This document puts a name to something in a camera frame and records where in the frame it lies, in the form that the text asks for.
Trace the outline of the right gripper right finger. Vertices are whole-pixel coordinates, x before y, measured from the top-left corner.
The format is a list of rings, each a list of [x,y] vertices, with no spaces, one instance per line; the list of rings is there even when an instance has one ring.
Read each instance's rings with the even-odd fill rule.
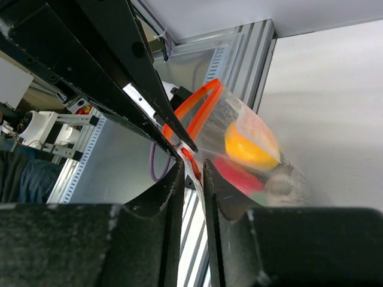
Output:
[[[203,191],[212,286],[381,286],[382,213],[263,207],[206,160]]]

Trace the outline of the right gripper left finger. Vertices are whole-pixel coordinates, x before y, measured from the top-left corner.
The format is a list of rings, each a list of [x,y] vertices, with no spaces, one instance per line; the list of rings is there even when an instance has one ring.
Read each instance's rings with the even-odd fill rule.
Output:
[[[126,204],[2,204],[2,286],[176,286],[184,165]]]

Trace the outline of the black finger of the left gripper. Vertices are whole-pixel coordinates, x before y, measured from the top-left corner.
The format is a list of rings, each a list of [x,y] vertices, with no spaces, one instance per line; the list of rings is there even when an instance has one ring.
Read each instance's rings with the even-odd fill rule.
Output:
[[[147,41],[129,1],[78,1],[93,27],[106,42],[132,85],[158,116],[194,152],[197,146],[182,126],[153,67]]]
[[[129,74],[77,2],[2,1],[2,50],[64,95],[85,98],[110,120],[175,156],[149,116],[124,92],[132,85]]]

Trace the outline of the red tomato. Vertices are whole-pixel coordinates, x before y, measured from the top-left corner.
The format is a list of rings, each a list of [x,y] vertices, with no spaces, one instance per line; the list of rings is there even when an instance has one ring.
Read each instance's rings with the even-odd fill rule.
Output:
[[[246,196],[264,191],[264,185],[254,175],[225,157],[216,156],[213,165],[220,175]]]

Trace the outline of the grey fish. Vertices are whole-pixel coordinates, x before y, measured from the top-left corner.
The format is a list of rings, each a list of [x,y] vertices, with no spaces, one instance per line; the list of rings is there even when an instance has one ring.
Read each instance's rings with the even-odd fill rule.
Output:
[[[278,172],[269,177],[265,185],[268,206],[311,206],[312,193],[305,177],[297,170]]]

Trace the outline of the yellow mango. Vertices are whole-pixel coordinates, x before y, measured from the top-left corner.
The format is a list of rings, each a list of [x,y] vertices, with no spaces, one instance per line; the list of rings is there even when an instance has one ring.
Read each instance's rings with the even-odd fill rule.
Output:
[[[261,172],[268,172],[279,165],[279,160],[241,135],[235,126],[235,123],[230,124],[224,134],[226,154],[231,160]]]

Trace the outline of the clear zip bag orange zipper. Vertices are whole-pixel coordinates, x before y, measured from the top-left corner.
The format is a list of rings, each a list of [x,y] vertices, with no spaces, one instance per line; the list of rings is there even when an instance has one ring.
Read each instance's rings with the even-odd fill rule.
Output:
[[[262,206],[311,205],[305,177],[271,129],[220,80],[203,85],[175,115],[198,148],[185,155],[195,176],[209,160],[228,183]]]

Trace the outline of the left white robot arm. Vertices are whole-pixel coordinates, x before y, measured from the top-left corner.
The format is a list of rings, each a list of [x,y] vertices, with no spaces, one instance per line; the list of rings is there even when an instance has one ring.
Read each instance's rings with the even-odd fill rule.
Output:
[[[2,1],[1,50],[67,102],[82,97],[169,155],[175,149],[155,117],[197,150],[172,109],[129,1]]]

